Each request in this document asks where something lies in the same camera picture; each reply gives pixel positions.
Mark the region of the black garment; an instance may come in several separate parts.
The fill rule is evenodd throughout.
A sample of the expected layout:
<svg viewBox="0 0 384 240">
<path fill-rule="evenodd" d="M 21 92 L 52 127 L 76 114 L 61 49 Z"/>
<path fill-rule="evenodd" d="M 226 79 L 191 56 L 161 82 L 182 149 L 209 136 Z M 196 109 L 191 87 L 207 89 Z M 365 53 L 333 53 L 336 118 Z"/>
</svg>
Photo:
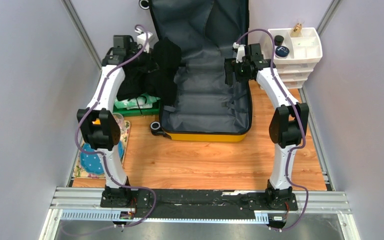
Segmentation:
<svg viewBox="0 0 384 240">
<path fill-rule="evenodd" d="M 122 68 L 125 73 L 125 79 L 118 89 L 116 99 L 118 101 L 130 100 L 147 93 L 145 80 L 149 71 L 153 69 L 152 60 L 131 62 Z"/>
<path fill-rule="evenodd" d="M 164 105 L 172 106 L 178 93 L 175 76 L 182 61 L 182 50 L 168 37 L 164 37 L 154 45 L 151 60 L 156 68 L 145 76 L 145 92 L 160 98 Z"/>
</svg>

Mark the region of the green garment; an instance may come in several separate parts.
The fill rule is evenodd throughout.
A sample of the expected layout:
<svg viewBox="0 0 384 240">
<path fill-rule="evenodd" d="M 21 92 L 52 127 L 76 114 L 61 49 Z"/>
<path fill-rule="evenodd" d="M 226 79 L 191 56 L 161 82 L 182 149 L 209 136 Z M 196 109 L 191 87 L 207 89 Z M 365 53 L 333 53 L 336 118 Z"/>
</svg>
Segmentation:
<svg viewBox="0 0 384 240">
<path fill-rule="evenodd" d="M 119 109 L 125 109 L 127 103 L 137 103 L 139 104 L 150 104 L 155 103 L 160 100 L 159 97 L 151 96 L 147 93 L 144 93 L 136 98 L 124 99 L 124 100 L 115 100 L 114 106 Z"/>
</svg>

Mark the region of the blue round cream jar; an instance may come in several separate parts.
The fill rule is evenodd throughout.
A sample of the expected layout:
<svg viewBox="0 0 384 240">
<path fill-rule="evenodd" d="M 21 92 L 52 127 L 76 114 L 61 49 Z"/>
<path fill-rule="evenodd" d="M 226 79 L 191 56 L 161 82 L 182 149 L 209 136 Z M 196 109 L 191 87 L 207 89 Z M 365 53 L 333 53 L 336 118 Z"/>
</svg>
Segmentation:
<svg viewBox="0 0 384 240">
<path fill-rule="evenodd" d="M 275 48 L 274 54 L 277 58 L 287 58 L 290 54 L 290 49 L 286 46 L 280 45 Z"/>
</svg>

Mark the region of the small black jar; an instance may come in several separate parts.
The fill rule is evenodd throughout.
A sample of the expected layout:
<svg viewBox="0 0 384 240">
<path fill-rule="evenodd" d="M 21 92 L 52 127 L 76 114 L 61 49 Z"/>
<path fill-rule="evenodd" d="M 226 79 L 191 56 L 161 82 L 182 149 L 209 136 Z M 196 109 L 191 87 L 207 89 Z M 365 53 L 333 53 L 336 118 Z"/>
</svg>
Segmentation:
<svg viewBox="0 0 384 240">
<path fill-rule="evenodd" d="M 282 35 L 276 35 L 274 38 L 274 45 L 279 47 L 283 44 L 285 38 Z"/>
</svg>

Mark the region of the yellow Pikachu hard-shell suitcase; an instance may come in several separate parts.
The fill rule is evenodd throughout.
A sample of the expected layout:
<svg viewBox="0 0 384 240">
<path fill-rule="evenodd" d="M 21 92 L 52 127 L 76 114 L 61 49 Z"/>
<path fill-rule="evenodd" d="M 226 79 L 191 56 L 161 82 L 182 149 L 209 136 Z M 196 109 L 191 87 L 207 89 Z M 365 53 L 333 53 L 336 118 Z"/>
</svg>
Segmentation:
<svg viewBox="0 0 384 240">
<path fill-rule="evenodd" d="M 150 124 L 155 136 L 177 141 L 239 142 L 252 126 L 253 104 L 247 82 L 226 83 L 225 60 L 233 43 L 246 44 L 246 0 L 152 0 L 150 15 L 160 40 L 181 49 L 173 81 L 175 100 L 164 103 Z"/>
</svg>

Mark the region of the frosted gold pump bottle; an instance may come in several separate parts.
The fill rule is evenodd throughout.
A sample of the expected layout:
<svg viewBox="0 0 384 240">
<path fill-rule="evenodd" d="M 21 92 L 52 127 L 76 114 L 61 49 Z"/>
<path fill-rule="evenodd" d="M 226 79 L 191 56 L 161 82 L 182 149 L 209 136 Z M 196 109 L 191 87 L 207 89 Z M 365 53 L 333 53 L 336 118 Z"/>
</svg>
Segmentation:
<svg viewBox="0 0 384 240">
<path fill-rule="evenodd" d="M 291 38 L 301 37 L 302 36 L 302 34 L 301 34 L 302 28 L 303 28 L 303 24 L 301 22 L 297 22 L 294 25 L 294 27 L 291 28 L 291 31 L 289 33 L 290 37 Z"/>
</svg>

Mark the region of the white towel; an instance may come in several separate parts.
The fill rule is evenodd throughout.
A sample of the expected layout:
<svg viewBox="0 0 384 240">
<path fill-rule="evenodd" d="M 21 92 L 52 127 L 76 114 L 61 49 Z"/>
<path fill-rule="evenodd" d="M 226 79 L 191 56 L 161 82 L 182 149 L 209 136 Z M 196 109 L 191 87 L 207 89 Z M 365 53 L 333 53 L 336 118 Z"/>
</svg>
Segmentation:
<svg viewBox="0 0 384 240">
<path fill-rule="evenodd" d="M 137 104 L 136 102 L 128 102 L 124 108 L 127 110 L 133 110 L 133 109 L 151 109 L 153 107 L 153 103 L 147 103 L 147 104 Z"/>
</svg>

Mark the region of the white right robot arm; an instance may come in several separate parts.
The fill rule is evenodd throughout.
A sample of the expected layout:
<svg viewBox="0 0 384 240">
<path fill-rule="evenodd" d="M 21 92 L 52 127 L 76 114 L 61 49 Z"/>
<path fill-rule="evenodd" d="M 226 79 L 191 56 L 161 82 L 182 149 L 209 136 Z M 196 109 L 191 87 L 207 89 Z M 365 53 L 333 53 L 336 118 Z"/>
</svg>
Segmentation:
<svg viewBox="0 0 384 240">
<path fill-rule="evenodd" d="M 265 59 L 258 43 L 232 45 L 235 58 L 225 59 L 226 84 L 255 80 L 274 107 L 269 137 L 274 143 L 274 165 L 265 189 L 265 203 L 273 210 L 292 199 L 291 174 L 295 155 L 306 141 L 309 107 L 300 103 L 282 82 L 271 59 Z"/>
</svg>

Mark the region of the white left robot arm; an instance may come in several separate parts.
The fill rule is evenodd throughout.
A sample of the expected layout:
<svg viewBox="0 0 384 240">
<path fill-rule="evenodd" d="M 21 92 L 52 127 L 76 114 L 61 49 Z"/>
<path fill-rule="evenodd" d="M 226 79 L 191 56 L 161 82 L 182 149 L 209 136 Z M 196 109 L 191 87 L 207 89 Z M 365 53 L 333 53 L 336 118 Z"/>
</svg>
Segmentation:
<svg viewBox="0 0 384 240">
<path fill-rule="evenodd" d="M 77 134 L 92 147 L 90 154 L 97 154 L 105 174 L 105 193 L 114 194 L 118 206 L 128 207 L 133 201 L 134 186 L 127 185 L 128 176 L 123 170 L 118 144 L 121 129 L 113 116 L 114 103 L 119 87 L 125 80 L 123 66 L 133 62 L 143 52 L 149 51 L 152 34 L 143 32 L 137 36 L 141 48 L 129 59 L 122 54 L 110 55 L 102 64 L 101 77 L 93 98 L 85 109 L 77 111 Z"/>
</svg>

